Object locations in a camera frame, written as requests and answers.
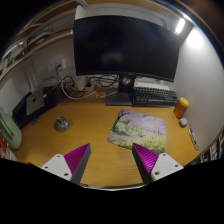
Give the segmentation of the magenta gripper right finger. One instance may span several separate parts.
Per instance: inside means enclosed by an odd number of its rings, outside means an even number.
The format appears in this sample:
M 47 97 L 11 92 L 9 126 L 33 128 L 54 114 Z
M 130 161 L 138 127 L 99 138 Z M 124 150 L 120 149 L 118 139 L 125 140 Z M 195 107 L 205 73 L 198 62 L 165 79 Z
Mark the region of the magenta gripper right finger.
M 182 166 L 167 153 L 157 154 L 137 143 L 132 145 L 132 154 L 144 184 L 182 169 Z

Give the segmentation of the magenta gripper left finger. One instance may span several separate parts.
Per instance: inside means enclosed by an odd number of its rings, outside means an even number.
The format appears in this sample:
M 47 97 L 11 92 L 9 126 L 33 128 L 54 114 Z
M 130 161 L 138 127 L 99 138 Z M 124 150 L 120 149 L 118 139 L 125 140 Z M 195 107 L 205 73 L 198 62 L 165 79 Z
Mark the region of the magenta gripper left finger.
M 56 154 L 42 166 L 42 169 L 79 185 L 90 155 L 91 146 L 85 144 L 66 155 Z

